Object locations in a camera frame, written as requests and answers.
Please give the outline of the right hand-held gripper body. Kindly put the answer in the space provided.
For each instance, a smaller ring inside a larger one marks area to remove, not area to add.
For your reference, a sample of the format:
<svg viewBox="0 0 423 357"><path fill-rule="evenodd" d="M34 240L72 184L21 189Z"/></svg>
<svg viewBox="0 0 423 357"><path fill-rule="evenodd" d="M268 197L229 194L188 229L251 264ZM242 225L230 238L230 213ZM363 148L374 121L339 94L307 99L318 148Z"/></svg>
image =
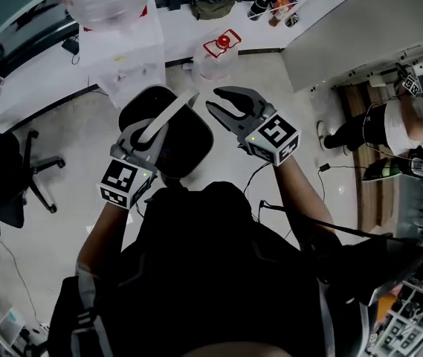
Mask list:
<svg viewBox="0 0 423 357"><path fill-rule="evenodd" d="M238 142L249 155L274 166L284 162L299 146L300 130L283 110L277 110L256 91L245 91L251 110L239 121Z"/></svg>

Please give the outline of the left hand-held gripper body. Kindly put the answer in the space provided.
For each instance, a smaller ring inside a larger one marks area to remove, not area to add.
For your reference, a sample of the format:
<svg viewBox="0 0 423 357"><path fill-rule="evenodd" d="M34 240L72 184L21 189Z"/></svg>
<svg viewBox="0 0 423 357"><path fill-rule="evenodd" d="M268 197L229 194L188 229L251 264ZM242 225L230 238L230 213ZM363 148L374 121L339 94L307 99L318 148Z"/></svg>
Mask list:
<svg viewBox="0 0 423 357"><path fill-rule="evenodd" d="M100 198L130 210L151 187L157 171L147 159L113 144L109 165L100 181Z"/></svg>

